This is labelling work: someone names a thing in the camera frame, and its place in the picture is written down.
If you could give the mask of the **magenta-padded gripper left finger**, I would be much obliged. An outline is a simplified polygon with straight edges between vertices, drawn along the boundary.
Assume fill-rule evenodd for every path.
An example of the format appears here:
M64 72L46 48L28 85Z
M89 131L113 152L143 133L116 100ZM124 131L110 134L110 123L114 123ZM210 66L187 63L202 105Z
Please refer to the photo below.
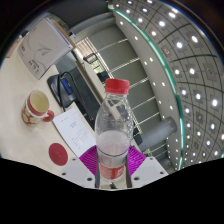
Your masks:
M71 158L60 176L84 188L98 188L100 174L96 147L89 148L79 158Z

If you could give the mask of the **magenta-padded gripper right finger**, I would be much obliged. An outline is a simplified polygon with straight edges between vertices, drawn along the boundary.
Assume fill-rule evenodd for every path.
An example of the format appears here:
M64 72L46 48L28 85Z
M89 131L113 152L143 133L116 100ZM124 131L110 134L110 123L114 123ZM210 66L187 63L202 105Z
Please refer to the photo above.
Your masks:
M146 157L130 146L126 159L126 184L128 188L140 188L163 177L168 173L155 157Z

